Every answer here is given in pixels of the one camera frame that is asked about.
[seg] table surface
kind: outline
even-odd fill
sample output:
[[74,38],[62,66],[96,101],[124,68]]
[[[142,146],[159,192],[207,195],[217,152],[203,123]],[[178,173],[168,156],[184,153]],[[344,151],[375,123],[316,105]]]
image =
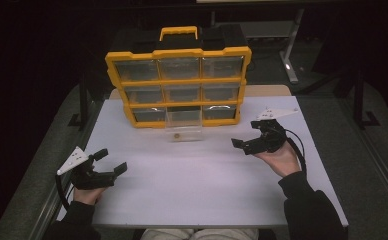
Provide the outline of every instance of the table surface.
[[[165,129],[136,129],[124,117],[121,100],[106,100],[86,153],[107,148],[95,162],[110,172],[122,162],[128,171],[116,179],[97,204],[94,224],[119,227],[270,227],[286,225],[286,197],[265,163],[233,148],[231,138],[260,136],[250,121],[266,107],[300,109],[292,96],[246,97],[237,125],[203,128],[202,141],[170,142]],[[308,180],[334,204],[344,226],[347,219],[299,111],[278,119],[305,146]],[[59,218],[64,216],[62,209]]]

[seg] black strap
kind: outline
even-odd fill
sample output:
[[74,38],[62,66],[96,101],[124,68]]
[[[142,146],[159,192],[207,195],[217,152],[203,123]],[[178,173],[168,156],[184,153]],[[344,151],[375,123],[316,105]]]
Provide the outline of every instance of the black strap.
[[304,175],[307,176],[306,159],[304,159],[303,154],[300,152],[300,149],[294,143],[293,139],[287,138],[287,142],[291,145],[291,147],[296,152],[297,157],[299,158],[299,161],[300,161],[301,170],[304,172]]

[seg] dark wall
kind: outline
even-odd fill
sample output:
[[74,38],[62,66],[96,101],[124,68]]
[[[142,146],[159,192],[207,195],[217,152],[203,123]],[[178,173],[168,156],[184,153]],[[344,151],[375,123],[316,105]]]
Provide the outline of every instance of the dark wall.
[[339,10],[314,70],[331,74],[346,65],[360,70],[388,107],[388,1]]
[[121,21],[58,1],[0,1],[0,218],[81,76],[95,98],[112,89],[104,57]]

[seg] black sleeve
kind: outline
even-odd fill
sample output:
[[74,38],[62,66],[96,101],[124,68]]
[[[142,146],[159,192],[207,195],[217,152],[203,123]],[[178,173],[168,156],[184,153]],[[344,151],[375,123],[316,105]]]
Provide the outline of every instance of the black sleeve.
[[72,239],[99,240],[101,235],[92,227],[95,207],[81,202],[71,202],[61,221],[53,223],[45,232],[44,240]]
[[314,191],[303,172],[284,177],[279,185],[291,240],[344,240],[347,234],[337,211],[322,191]]

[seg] small object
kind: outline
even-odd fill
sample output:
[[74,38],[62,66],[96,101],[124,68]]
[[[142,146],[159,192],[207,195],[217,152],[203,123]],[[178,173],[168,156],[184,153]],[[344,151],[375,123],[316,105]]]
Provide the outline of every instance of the small object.
[[277,119],[279,117],[291,115],[297,112],[298,112],[297,108],[294,108],[293,110],[291,110],[291,109],[276,109],[276,108],[266,107],[265,111],[257,115],[256,120],[260,121],[260,120]]

